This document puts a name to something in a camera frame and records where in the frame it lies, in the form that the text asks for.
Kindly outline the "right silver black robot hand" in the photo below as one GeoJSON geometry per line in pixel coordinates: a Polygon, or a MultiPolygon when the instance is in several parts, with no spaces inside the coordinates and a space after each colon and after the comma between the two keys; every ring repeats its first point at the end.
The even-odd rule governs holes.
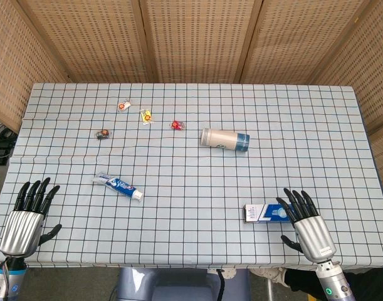
{"type": "Polygon", "coordinates": [[[297,242],[282,235],[282,242],[290,248],[303,253],[313,263],[329,261],[336,253],[336,247],[326,223],[317,211],[312,198],[305,192],[284,188],[289,199],[286,203],[277,197],[295,230],[297,242]]]}

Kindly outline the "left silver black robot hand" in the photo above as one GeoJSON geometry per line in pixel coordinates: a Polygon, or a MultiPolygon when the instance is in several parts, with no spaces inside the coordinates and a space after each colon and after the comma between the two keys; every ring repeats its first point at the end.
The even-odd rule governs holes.
{"type": "Polygon", "coordinates": [[[52,200],[60,189],[57,185],[47,193],[50,180],[47,177],[32,184],[26,182],[20,189],[1,238],[0,251],[5,256],[27,258],[35,253],[37,247],[54,238],[62,228],[61,224],[57,224],[51,231],[43,233],[52,200]]]}

